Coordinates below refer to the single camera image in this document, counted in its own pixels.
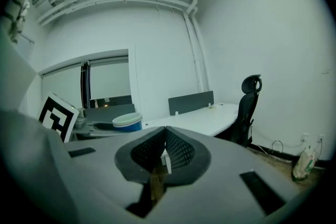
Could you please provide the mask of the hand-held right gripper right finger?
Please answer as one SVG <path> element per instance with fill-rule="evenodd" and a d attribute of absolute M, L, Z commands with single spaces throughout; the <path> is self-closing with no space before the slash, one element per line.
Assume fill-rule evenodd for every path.
<path fill-rule="evenodd" d="M 185 134 L 211 153 L 207 171 L 195 183 L 168 188 L 143 223 L 280 223 L 298 208 L 295 184 L 248 149 L 189 130 Z M 254 172 L 283 201 L 267 215 L 241 175 Z"/>

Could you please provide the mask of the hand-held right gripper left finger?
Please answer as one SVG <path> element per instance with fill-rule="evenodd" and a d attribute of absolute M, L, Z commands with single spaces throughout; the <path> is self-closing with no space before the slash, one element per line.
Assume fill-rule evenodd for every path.
<path fill-rule="evenodd" d="M 51 217 L 58 223 L 163 223 L 150 176 L 165 128 L 65 145 L 51 132 Z"/>

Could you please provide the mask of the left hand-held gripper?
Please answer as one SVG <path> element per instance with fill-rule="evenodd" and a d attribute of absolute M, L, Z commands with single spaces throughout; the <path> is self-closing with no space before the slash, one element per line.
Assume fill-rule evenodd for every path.
<path fill-rule="evenodd" d="M 54 93 L 48 93 L 44 98 L 38 114 L 39 122 L 48 129 L 55 130 L 64 143 L 70 141 L 73 129 L 82 129 L 87 124 L 92 127 L 113 127 L 110 122 L 88 122 L 84 109 L 76 109 Z M 134 131 L 128 130 L 96 130 L 90 132 L 90 137 L 119 136 Z"/>

